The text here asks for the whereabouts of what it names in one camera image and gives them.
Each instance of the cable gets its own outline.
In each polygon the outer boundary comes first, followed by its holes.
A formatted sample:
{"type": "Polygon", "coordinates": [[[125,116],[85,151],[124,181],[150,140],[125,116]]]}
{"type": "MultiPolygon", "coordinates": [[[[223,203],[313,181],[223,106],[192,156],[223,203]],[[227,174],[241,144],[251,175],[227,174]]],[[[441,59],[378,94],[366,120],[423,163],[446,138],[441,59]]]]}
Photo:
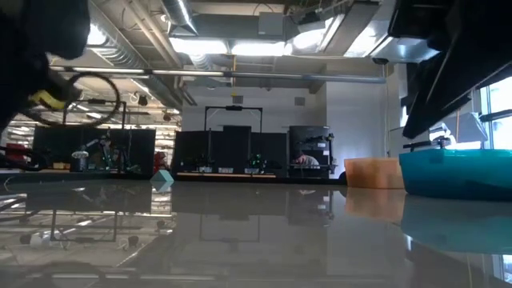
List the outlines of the cable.
{"type": "Polygon", "coordinates": [[[272,7],[270,7],[270,5],[268,5],[268,4],[266,4],[266,3],[258,3],[258,4],[256,5],[256,7],[254,8],[254,10],[253,10],[253,15],[255,15],[255,14],[256,14],[256,9],[257,9],[258,7],[260,7],[261,5],[267,6],[267,7],[270,9],[270,11],[275,12],[275,11],[274,11],[274,9],[272,9],[272,7]]]}
{"type": "MultiPolygon", "coordinates": [[[[104,75],[101,75],[101,74],[98,74],[98,73],[95,73],[95,72],[83,72],[83,73],[79,73],[79,74],[76,74],[73,77],[71,77],[67,81],[66,86],[64,87],[64,93],[66,95],[69,95],[70,94],[69,92],[73,88],[73,85],[80,78],[84,78],[84,77],[96,77],[96,78],[99,78],[99,79],[105,81],[110,86],[110,88],[112,88],[112,90],[114,91],[114,94],[115,94],[115,105],[114,105],[114,108],[112,109],[112,111],[107,116],[105,116],[104,118],[100,118],[100,119],[98,119],[96,121],[93,121],[93,122],[90,122],[90,123],[75,125],[74,127],[79,127],[79,128],[96,127],[96,126],[100,126],[102,124],[106,124],[109,120],[111,120],[115,116],[115,114],[118,112],[119,108],[121,107],[121,93],[119,92],[119,89],[116,87],[116,85],[112,82],[112,80],[108,79],[107,76],[104,76],[104,75]]],[[[73,102],[72,100],[69,100],[66,103],[66,106],[71,105],[72,102],[73,102]]],[[[41,117],[41,115],[39,115],[38,113],[33,112],[32,110],[24,110],[24,111],[22,111],[22,114],[27,116],[28,118],[34,120],[34,121],[40,122],[41,124],[44,124],[44,125],[47,125],[47,126],[51,126],[51,127],[66,127],[65,123],[55,122],[55,121],[51,121],[51,120],[48,120],[48,119],[44,119],[43,117],[41,117]]]]}

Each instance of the fluorescent light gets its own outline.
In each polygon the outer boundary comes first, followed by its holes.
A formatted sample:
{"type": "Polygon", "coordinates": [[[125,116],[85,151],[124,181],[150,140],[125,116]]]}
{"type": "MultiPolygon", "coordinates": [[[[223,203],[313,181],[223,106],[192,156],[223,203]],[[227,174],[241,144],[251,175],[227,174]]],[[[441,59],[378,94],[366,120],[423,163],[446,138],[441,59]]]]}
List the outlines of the fluorescent light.
{"type": "Polygon", "coordinates": [[[180,76],[211,76],[223,77],[224,73],[219,71],[194,71],[194,70],[153,70],[154,74],[172,74],[180,76]]]}
{"type": "MultiPolygon", "coordinates": [[[[60,70],[59,67],[52,67],[54,70],[60,70]]],[[[77,72],[96,72],[96,73],[119,73],[119,74],[140,74],[144,73],[143,69],[123,69],[123,68],[89,68],[76,67],[73,68],[77,72]]]]}
{"type": "Polygon", "coordinates": [[[98,29],[98,27],[94,24],[90,24],[90,32],[87,37],[87,44],[89,45],[101,45],[105,43],[106,36],[103,32],[98,29]]]}
{"type": "Polygon", "coordinates": [[[25,135],[24,132],[17,131],[17,130],[10,130],[11,133],[17,134],[17,135],[25,135]]]}
{"type": "Polygon", "coordinates": [[[246,42],[236,44],[231,52],[242,56],[283,56],[285,50],[284,42],[261,43],[246,42]]]}
{"type": "Polygon", "coordinates": [[[190,55],[227,53],[226,44],[222,40],[185,40],[181,38],[169,38],[169,40],[176,52],[179,53],[190,55]]]}
{"type": "Polygon", "coordinates": [[[29,132],[30,131],[30,129],[28,127],[25,127],[25,126],[23,126],[23,127],[13,127],[13,128],[21,130],[21,131],[25,131],[25,132],[29,132]]]}
{"type": "Polygon", "coordinates": [[[372,27],[365,28],[345,52],[345,57],[363,57],[372,51],[377,42],[377,35],[372,27]]]}
{"type": "Polygon", "coordinates": [[[96,118],[96,119],[100,119],[102,116],[98,113],[87,113],[87,115],[93,117],[93,118],[96,118]]]}
{"type": "Polygon", "coordinates": [[[325,31],[325,29],[318,29],[300,33],[294,38],[294,46],[298,49],[305,49],[315,44],[319,44],[325,31]]]}

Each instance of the metal beam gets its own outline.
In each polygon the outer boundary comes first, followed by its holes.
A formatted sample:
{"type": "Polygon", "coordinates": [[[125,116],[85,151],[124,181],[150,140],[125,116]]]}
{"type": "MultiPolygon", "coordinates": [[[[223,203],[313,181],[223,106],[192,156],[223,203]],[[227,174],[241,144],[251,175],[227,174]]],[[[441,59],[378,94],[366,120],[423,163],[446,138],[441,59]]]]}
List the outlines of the metal beam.
{"type": "Polygon", "coordinates": [[[53,70],[66,72],[96,72],[100,74],[128,74],[128,75],[174,75],[195,77],[226,77],[226,78],[273,78],[302,81],[327,81],[327,82],[358,82],[383,84],[384,77],[340,75],[340,74],[292,74],[292,73],[266,73],[266,72],[238,72],[238,71],[201,71],[201,70],[153,70],[153,69],[124,69],[124,68],[93,68],[52,66],[53,70]]]}

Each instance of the black enclosure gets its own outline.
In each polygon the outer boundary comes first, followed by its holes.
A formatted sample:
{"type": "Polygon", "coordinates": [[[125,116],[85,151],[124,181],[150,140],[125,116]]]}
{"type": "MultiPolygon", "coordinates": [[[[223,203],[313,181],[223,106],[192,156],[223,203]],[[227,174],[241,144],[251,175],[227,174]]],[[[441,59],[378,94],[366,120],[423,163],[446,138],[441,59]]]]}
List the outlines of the black enclosure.
{"type": "MultiPolygon", "coordinates": [[[[68,126],[40,127],[34,131],[34,150],[48,150],[49,164],[54,162],[72,163],[71,154],[81,145],[105,135],[107,129],[78,128],[68,126]]],[[[110,129],[113,146],[126,149],[132,165],[139,165],[143,174],[153,173],[155,130],[110,129]]]]}
{"type": "Polygon", "coordinates": [[[291,126],[290,127],[290,161],[294,162],[294,152],[315,157],[320,165],[329,165],[329,136],[326,126],[291,126]]]}
{"type": "Polygon", "coordinates": [[[245,173],[250,157],[250,126],[224,126],[222,133],[212,135],[211,152],[217,167],[233,167],[233,173],[245,173]]]}
{"type": "Polygon", "coordinates": [[[236,136],[240,137],[240,141],[234,141],[225,131],[177,132],[172,171],[177,173],[196,170],[196,160],[204,154],[214,161],[213,172],[224,167],[234,168],[234,173],[244,173],[250,154],[261,154],[267,160],[266,172],[274,173],[277,177],[286,177],[286,134],[251,133],[249,136],[246,134],[247,130],[244,131],[242,136],[236,136]]]}

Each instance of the blue container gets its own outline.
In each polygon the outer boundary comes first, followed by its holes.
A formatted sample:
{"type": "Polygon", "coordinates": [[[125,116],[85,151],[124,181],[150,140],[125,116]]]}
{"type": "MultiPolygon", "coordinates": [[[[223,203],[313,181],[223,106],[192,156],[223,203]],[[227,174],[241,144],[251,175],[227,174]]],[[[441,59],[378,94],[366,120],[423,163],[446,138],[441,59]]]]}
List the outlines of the blue container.
{"type": "Polygon", "coordinates": [[[432,149],[400,154],[407,193],[512,201],[512,150],[432,149]]]}

